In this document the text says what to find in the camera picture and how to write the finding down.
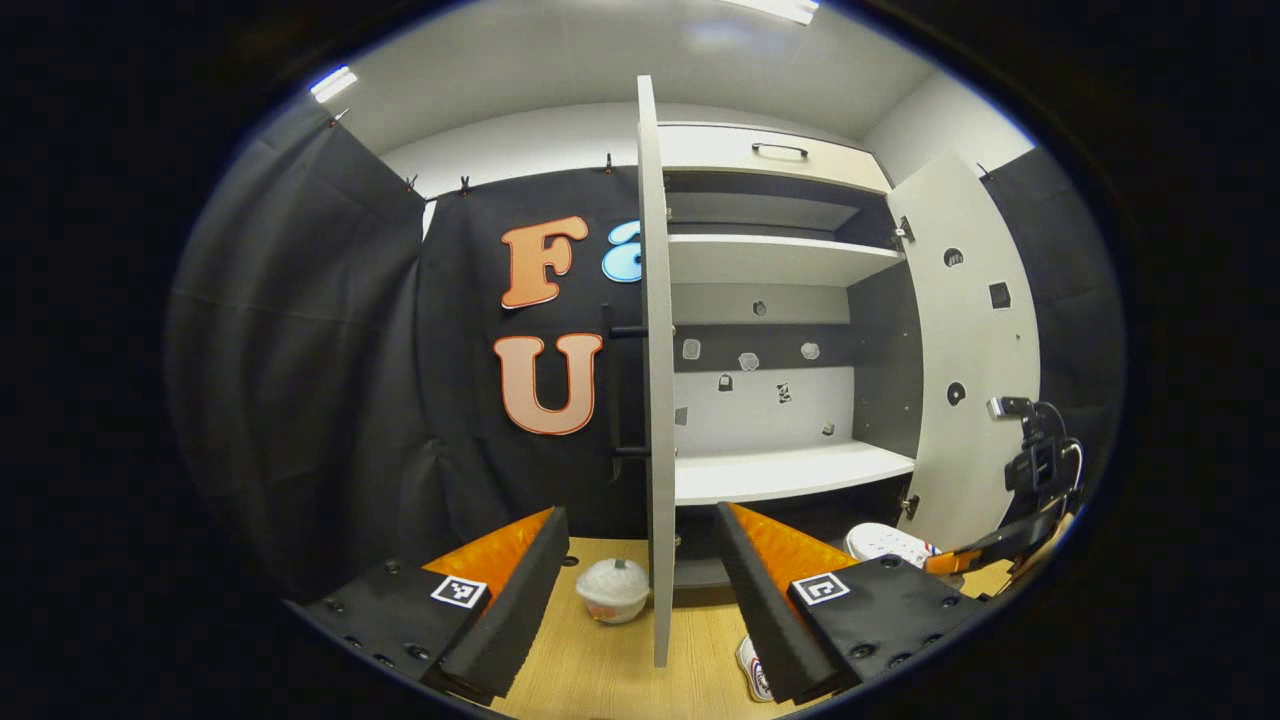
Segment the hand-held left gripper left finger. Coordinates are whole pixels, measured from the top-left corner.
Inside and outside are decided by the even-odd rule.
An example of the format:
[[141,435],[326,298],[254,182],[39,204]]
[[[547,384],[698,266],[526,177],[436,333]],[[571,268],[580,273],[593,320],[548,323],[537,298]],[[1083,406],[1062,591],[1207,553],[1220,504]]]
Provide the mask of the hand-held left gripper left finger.
[[430,562],[385,559],[287,607],[404,682],[488,707],[524,666],[568,550],[567,511],[553,506]]

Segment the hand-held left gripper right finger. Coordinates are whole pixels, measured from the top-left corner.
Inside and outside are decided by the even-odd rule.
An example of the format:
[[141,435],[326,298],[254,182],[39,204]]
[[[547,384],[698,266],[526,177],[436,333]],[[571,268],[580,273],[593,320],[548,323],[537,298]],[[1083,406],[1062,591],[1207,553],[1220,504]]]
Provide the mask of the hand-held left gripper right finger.
[[740,503],[717,503],[716,532],[780,702],[803,705],[905,671],[989,609],[900,555],[859,560]]

